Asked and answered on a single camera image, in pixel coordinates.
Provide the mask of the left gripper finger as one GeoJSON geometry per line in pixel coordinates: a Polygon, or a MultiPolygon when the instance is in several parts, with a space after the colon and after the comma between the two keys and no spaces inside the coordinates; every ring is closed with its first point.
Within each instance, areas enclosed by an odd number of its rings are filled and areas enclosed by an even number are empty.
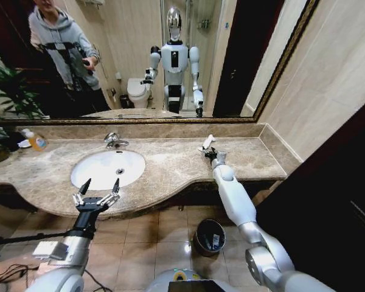
{"type": "Polygon", "coordinates": [[[89,185],[91,183],[91,178],[89,178],[78,190],[77,193],[74,193],[72,195],[73,200],[74,200],[74,204],[76,206],[83,206],[85,204],[85,202],[83,201],[82,196],[86,194],[86,192],[88,191],[89,185]]]}
{"type": "Polygon", "coordinates": [[[120,190],[120,179],[117,178],[113,185],[112,191],[100,200],[100,205],[108,207],[112,206],[120,198],[119,190],[120,190]]]}

